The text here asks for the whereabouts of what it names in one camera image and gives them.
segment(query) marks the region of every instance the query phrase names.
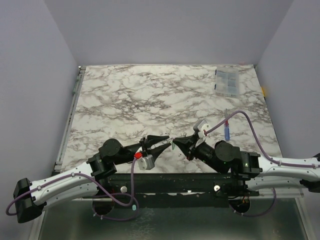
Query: tabletop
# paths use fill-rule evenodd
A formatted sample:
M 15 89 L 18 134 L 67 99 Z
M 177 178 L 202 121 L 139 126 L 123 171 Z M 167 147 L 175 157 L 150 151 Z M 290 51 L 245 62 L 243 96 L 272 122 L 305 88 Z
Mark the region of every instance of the tabletop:
M 74 168 L 115 138 L 123 146 L 138 143 L 146 135 L 183 137 L 193 125 L 206 119 L 213 127 L 225 118 L 225 110 L 245 111 L 252 120 L 265 151 L 281 157 L 277 137 L 253 65 L 222 65 L 239 72 L 239 97 L 215 93 L 216 65 L 100 65 L 87 66 L 74 112 L 62 171 Z M 247 120 L 229 120 L 230 143 L 243 151 L 260 152 Z M 223 126 L 206 142 L 224 140 Z M 116 166 L 129 173 L 131 165 Z M 136 173 L 146 173 L 135 166 Z M 147 173 L 215 172 L 200 160 L 186 160 L 178 147 L 166 149 Z

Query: purple cable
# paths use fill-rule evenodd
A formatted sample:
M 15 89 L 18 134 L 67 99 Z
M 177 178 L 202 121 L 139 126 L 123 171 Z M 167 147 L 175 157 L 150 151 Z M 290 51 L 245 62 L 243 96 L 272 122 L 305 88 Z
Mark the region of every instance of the purple cable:
M 87 175 L 85 175 L 85 174 L 83 174 L 83 173 L 77 173 L 77 172 L 74 173 L 74 176 L 82 176 L 82 177 L 85 177 L 85 178 L 89 179 L 91 182 L 95 183 L 109 198 L 111 198 L 114 202 L 116 202 L 117 204 L 119 204 L 119 205 L 121 205 L 121 206 L 123 206 L 123 207 L 128 207 L 128 206 L 130 206 L 130 205 L 133 203 L 133 201 L 135 201 L 136 204 L 137 204 L 137 206 L 139 206 L 138 201 L 137 201 L 137 200 L 135 199 L 135 197 L 134 197 L 134 194 L 135 194 L 135 191 L 134 191 L 134 169 L 135 169 L 135 162 L 136 162 L 136 160 L 137 160 L 137 159 L 134 158 L 133 161 L 132 161 L 132 165 L 131 165 L 131 195 L 128 194 L 128 193 L 125 193 L 125 194 L 124 194 L 124 193 L 119 193 L 119 194 L 118 194 L 118 193 L 113 193 L 113 194 L 115 194 L 115 195 L 131 196 L 131 199 L 130 199 L 130 202 L 129 202 L 129 203 L 123 203 L 123 202 L 117 200 L 115 197 L 113 197 L 113 194 L 110 194 L 103 186 L 100 185 L 100 183 L 98 183 L 94 178 L 92 178 L 92 177 L 90 177 L 90 176 L 87 176 Z M 71 173 L 71 174 L 68 174 L 68 175 L 65 175 L 65 176 L 58 177 L 57 179 L 54 179 L 54 180 L 52 180 L 52 181 L 49 181 L 49 182 L 47 182 L 47 183 L 42 184 L 40 187 L 41 187 L 41 188 L 45 188 L 45 187 L 48 186 L 48 185 L 51 185 L 51 184 L 56 183 L 56 182 L 58 182 L 58 181 L 60 181 L 60 180 L 62 180 L 62 179 L 66 179 L 66 178 L 69 178 L 69 177 L 72 177 L 72 176 L 73 176 L 73 174 Z M 7 208 L 6 208 L 6 210 L 5 210 L 5 214 L 7 214 L 8 216 L 15 216 L 15 215 L 17 215 L 16 212 L 15 212 L 15 213 L 10 213 L 10 212 L 9 212 L 9 209 L 11 208 L 11 206 L 12 206 L 14 203 L 16 203 L 18 200 L 20 200 L 20 199 L 22 199 L 23 197 L 25 197 L 26 195 L 31 194 L 31 193 L 33 193 L 33 192 L 35 192 L 35 191 L 37 191 L 37 190 L 38 190 L 38 188 L 34 188 L 34 189 L 29 190 L 29 191 L 27 191 L 27 192 L 19 195 L 18 197 L 16 197 L 16 198 L 15 198 L 13 201 L 11 201 L 11 202 L 9 203 L 9 205 L 7 206 Z
M 112 220 L 112 221 L 118 221 L 118 222 L 125 222 L 125 221 L 129 221 L 129 220 L 133 220 L 135 219 L 138 214 L 139 214 L 139 203 L 137 201 L 137 199 L 135 197 L 132 197 L 130 194 L 128 193 L 112 193 L 111 194 L 112 196 L 117 196 L 117 195 L 124 195 L 124 196 L 128 196 L 128 197 L 131 197 L 134 202 L 136 203 L 136 213 L 131 216 L 131 217 L 127 217 L 127 218 L 114 218 L 114 217 L 109 217 L 109 216 L 104 216 L 104 215 L 99 215 L 98 213 L 96 213 L 96 209 L 95 207 L 92 208 L 93 212 L 94 212 L 94 216 L 98 216 L 98 217 L 102 217 L 103 219 L 108 219 L 108 220 Z
M 265 211 L 263 211 L 261 213 L 258 213 L 258 214 L 245 214 L 245 213 L 242 214 L 240 212 L 237 212 L 230 204 L 229 204 L 229 206 L 233 210 L 234 213 L 236 213 L 236 214 L 238 214 L 240 216 L 248 217 L 248 218 L 261 217 L 263 215 L 266 215 L 266 214 L 270 213 L 274 209 L 274 207 L 276 205 L 277 193 L 276 193 L 276 190 L 275 190 L 274 187 L 272 188 L 272 192 L 273 192 L 273 202 L 272 202 L 271 206 L 267 210 L 265 210 Z
M 254 129 L 254 126 L 252 125 L 252 122 L 249 118 L 249 116 L 242 110 L 237 110 L 233 113 L 231 113 L 226 119 L 224 119 L 222 122 L 220 122 L 219 124 L 217 124 L 216 126 L 214 126 L 213 128 L 211 128 L 210 130 L 206 131 L 205 134 L 209 134 L 211 132 L 213 132 L 214 130 L 216 130 L 217 128 L 219 128 L 220 126 L 222 126 L 226 121 L 228 121 L 230 118 L 232 118 L 234 115 L 236 114 L 243 114 L 245 116 L 245 118 L 247 119 L 249 125 L 250 125 L 250 128 L 251 128 L 251 131 L 252 131 L 252 134 L 253 134 L 253 137 L 256 141 L 256 143 L 258 144 L 262 154 L 264 155 L 264 157 L 269 160 L 270 162 L 274 163 L 274 164 L 281 164 L 283 166 L 289 166 L 289 167 L 300 167 L 300 168 L 320 168 L 320 164 L 319 165 L 315 165 L 315 164 L 312 164 L 312 165 L 307 165 L 307 164 L 295 164 L 295 163 L 288 163 L 288 162 L 279 162 L 277 160 L 274 160 L 272 157 L 268 156 L 268 154 L 265 152 L 265 150 L 263 149 L 258 137 L 257 137 L 257 134 L 256 134 L 256 131 Z

